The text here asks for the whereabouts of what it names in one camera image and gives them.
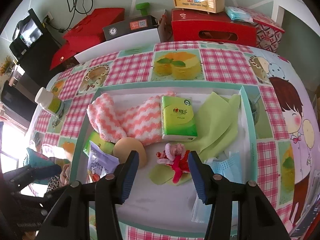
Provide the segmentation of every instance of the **green packet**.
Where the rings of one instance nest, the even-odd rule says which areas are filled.
[[[198,136],[190,99],[163,96],[161,122],[163,140],[188,142]]]
[[[83,152],[88,156],[90,155],[90,141],[94,142],[104,153],[113,155],[113,147],[115,145],[111,142],[106,142],[102,140],[100,138],[100,135],[96,131],[93,131],[89,135],[83,149]]]

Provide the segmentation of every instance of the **pink checkered pattern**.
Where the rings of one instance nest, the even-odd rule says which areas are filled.
[[[89,67],[101,65],[102,63],[108,62],[110,60],[115,60],[117,58],[118,53],[119,52],[114,52],[102,57],[97,57],[90,62]]]
[[[203,238],[188,238],[155,234],[130,226],[128,226],[127,234],[128,240],[203,240]]]
[[[278,167],[276,143],[257,143],[258,152],[258,185],[270,201],[273,208],[276,208],[278,194]]]
[[[270,119],[274,138],[276,140],[289,139],[287,126],[274,88],[271,86],[259,86],[259,89]]]
[[[59,135],[51,134],[51,133],[46,133],[43,139],[43,143],[49,144],[49,145],[58,145],[58,141],[59,141]]]
[[[61,100],[70,99],[75,96],[84,78],[85,72],[86,72],[86,69],[76,72],[74,74],[71,74],[68,77],[59,95],[59,98]]]
[[[238,47],[238,49],[241,51],[241,52],[245,52],[245,53],[253,53],[253,51],[250,49],[249,46],[245,46],[245,45],[236,45]]]
[[[257,84],[242,52],[221,49],[200,49],[208,81]]]
[[[292,203],[286,205],[285,207],[279,208],[277,210],[277,214],[284,225],[289,221],[291,209],[292,209]]]
[[[69,112],[66,115],[61,135],[68,137],[78,137],[79,132],[87,113],[87,107],[94,94],[83,95],[73,99]]]
[[[158,43],[155,46],[155,51],[175,49],[199,49],[199,44],[196,41],[173,41]]]
[[[38,132],[46,132],[49,124],[51,114],[48,112],[44,111],[43,109],[41,110],[39,117],[36,121],[36,127],[35,130]]]
[[[69,69],[61,72],[60,75],[58,76],[57,80],[63,79],[65,77],[68,77],[70,75],[71,71],[72,71],[72,68],[69,68]]]
[[[107,76],[105,85],[148,81],[153,52],[118,58]]]

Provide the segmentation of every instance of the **qr code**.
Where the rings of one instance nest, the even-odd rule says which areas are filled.
[[[146,26],[147,26],[146,20],[139,21],[139,27],[146,27]]]

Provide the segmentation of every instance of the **black cable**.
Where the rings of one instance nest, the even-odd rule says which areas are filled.
[[[56,41],[56,43],[58,43],[60,46],[62,46],[62,44],[61,44],[59,41],[57,41],[57,40],[55,39],[55,37],[52,36],[52,38]]]
[[[86,11],[86,9],[84,8],[84,0],[83,0],[83,2],[82,2],[82,7],[83,7],[83,9],[84,9],[84,12],[80,12],[80,11],[76,8],[77,2],[78,2],[78,0],[72,0],[72,7],[70,7],[69,0],[67,0],[69,12],[72,12],[72,11],[73,11],[73,15],[72,15],[72,18],[71,18],[71,20],[70,20],[70,23],[69,23],[69,25],[68,25],[68,27],[67,27],[66,29],[56,28],[56,27],[52,26],[52,24],[50,24],[50,23],[48,23],[48,25],[50,25],[52,28],[54,28],[55,30],[59,31],[60,33],[63,33],[63,32],[65,32],[65,31],[67,31],[67,30],[71,30],[70,26],[71,26],[71,24],[72,24],[72,21],[73,21],[73,19],[74,19],[74,17],[75,17],[76,12],[79,13],[79,14],[88,15],[88,13],[89,13],[89,12],[92,10],[92,8],[93,8],[93,0],[91,0],[91,7],[90,7],[90,9],[89,9],[88,11]]]

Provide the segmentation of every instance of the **white bottle cap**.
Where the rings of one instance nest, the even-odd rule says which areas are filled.
[[[53,94],[42,87],[36,95],[35,102],[46,109],[50,105],[52,98]]]
[[[37,104],[41,104],[43,101],[45,101],[45,98],[47,96],[46,92],[47,90],[44,87],[40,88],[35,98],[35,102]]]

